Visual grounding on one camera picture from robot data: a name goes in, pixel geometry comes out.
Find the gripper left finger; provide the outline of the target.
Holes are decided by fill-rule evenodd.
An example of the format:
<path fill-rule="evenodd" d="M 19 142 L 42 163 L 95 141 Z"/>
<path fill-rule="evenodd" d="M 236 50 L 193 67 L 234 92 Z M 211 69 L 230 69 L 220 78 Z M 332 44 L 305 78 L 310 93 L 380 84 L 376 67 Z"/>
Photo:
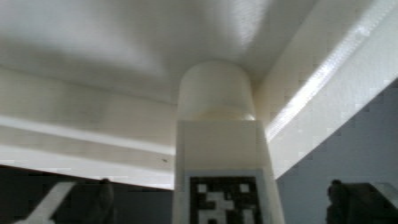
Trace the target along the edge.
<path fill-rule="evenodd" d="M 58 182 L 26 216 L 12 224 L 115 224 L 113 187 L 108 179 Z"/>

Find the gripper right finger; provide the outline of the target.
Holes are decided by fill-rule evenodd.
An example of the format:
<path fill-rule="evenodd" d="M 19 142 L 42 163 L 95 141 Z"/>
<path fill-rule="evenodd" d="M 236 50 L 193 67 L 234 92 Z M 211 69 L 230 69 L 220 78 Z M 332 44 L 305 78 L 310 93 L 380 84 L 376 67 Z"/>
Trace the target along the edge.
<path fill-rule="evenodd" d="M 369 183 L 334 179 L 326 196 L 326 224 L 398 224 L 398 208 Z"/>

